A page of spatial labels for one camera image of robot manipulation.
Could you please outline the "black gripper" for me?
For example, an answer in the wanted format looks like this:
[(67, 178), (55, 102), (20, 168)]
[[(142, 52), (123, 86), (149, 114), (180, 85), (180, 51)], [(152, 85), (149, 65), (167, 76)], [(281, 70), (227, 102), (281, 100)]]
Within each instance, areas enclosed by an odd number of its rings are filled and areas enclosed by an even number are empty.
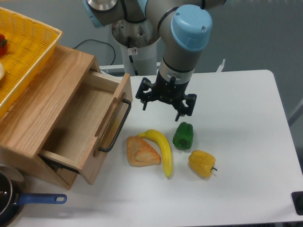
[(177, 122), (180, 117), (191, 116), (196, 104), (196, 94), (185, 94), (188, 84), (189, 82), (178, 84), (177, 78), (174, 76), (166, 80), (158, 72), (155, 83), (152, 83), (147, 77), (143, 77), (135, 97), (143, 104), (144, 111), (148, 102), (156, 100), (173, 105), (178, 112), (175, 118)]

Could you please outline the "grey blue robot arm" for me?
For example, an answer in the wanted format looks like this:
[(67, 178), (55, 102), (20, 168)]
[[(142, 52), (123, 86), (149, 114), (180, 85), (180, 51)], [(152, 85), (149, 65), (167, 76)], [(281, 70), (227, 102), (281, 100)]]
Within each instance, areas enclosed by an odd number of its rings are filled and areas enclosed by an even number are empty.
[(86, 0), (84, 7), (95, 27), (118, 25), (112, 34), (130, 48), (165, 43), (156, 81), (143, 78), (136, 98), (143, 105), (161, 101), (177, 116), (191, 116), (196, 94), (185, 90), (206, 47), (213, 27), (209, 9), (223, 0)]

